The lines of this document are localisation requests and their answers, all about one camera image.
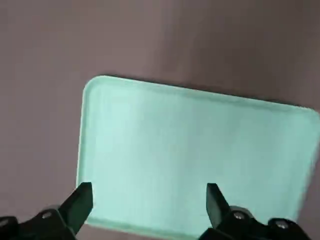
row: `robotic arm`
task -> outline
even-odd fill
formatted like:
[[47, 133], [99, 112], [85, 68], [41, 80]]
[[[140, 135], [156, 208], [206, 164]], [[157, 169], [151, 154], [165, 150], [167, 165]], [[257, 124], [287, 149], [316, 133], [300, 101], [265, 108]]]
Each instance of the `robotic arm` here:
[[[76, 240], [92, 208], [92, 185], [83, 182], [57, 209], [22, 223], [14, 216], [0, 217], [0, 240]], [[207, 184], [206, 211], [212, 227], [199, 240], [310, 240], [293, 221], [272, 218], [264, 225], [246, 209], [230, 207], [215, 183]]]

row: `tray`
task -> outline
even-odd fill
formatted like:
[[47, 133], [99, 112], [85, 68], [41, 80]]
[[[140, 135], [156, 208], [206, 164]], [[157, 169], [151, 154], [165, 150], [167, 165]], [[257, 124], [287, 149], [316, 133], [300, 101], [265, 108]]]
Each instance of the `tray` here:
[[77, 184], [93, 185], [87, 223], [196, 239], [206, 185], [261, 222], [296, 220], [320, 134], [303, 107], [113, 76], [83, 91]]

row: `screw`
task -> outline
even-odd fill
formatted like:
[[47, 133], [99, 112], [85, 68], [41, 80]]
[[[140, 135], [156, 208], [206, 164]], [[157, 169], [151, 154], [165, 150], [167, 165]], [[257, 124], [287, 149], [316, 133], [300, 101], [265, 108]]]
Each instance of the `screw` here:
[[0, 227], [3, 227], [4, 225], [8, 224], [9, 220], [8, 219], [4, 219], [2, 221], [0, 221]]
[[43, 218], [43, 219], [47, 219], [47, 218], [49, 218], [51, 215], [52, 215], [52, 213], [48, 211], [48, 212], [46, 212], [46, 213], [44, 213], [44, 214], [42, 215], [42, 218]]
[[275, 222], [275, 224], [281, 229], [287, 229], [288, 228], [288, 224], [284, 220], [278, 220], [278, 221]]
[[239, 220], [245, 219], [245, 215], [240, 211], [236, 211], [233, 215], [236, 219], [239, 219]]

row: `mint green tray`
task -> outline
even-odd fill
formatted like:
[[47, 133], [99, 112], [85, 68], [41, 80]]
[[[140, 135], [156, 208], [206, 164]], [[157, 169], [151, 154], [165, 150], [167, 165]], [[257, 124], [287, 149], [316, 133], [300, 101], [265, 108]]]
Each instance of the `mint green tray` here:
[[87, 223], [195, 239], [210, 226], [207, 183], [263, 223], [296, 220], [319, 134], [308, 108], [97, 76], [83, 91], [77, 170], [93, 185]]

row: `gray surface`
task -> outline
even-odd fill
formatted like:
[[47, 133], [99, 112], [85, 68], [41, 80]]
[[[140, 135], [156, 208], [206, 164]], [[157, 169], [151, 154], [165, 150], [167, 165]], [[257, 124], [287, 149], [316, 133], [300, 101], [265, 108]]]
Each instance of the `gray surface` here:
[[[320, 110], [319, 1], [0, 2], [0, 215], [75, 186], [82, 90], [113, 73]], [[320, 164], [299, 223], [319, 239]], [[138, 239], [85, 226], [78, 238]]]

